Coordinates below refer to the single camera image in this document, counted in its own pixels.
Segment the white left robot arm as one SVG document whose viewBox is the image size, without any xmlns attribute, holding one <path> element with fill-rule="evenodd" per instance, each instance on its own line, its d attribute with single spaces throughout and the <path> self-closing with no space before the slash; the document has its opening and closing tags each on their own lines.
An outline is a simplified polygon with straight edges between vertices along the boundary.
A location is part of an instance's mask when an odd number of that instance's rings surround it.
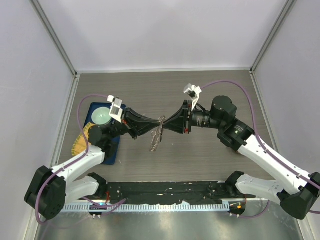
<svg viewBox="0 0 320 240">
<path fill-rule="evenodd" d="M 129 134 L 133 139 L 161 125 L 159 120 L 121 109 L 107 124 L 94 124 L 84 138 L 85 150 L 52 168 L 41 166 L 31 180 L 24 201 L 35 210 L 37 221 L 55 218 L 66 204 L 87 196 L 100 200 L 107 192 L 106 180 L 93 173 L 78 179 L 114 153 L 114 138 Z"/>
</svg>

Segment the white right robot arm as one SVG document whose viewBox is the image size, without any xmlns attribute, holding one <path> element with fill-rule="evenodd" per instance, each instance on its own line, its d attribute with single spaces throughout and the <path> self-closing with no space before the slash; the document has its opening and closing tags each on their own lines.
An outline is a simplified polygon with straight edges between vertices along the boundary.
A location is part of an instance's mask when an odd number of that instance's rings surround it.
<svg viewBox="0 0 320 240">
<path fill-rule="evenodd" d="M 237 107 L 227 96 L 213 99 L 210 110 L 198 110 L 191 100 L 163 123 L 163 128 L 189 134 L 193 127 L 217 129 L 217 138 L 226 147 L 249 158 L 273 180 L 235 171 L 226 181 L 226 193 L 264 198 L 281 206 L 291 217 L 303 220 L 320 196 L 320 174 L 309 173 L 289 162 L 262 141 L 255 131 L 236 118 Z"/>
</svg>

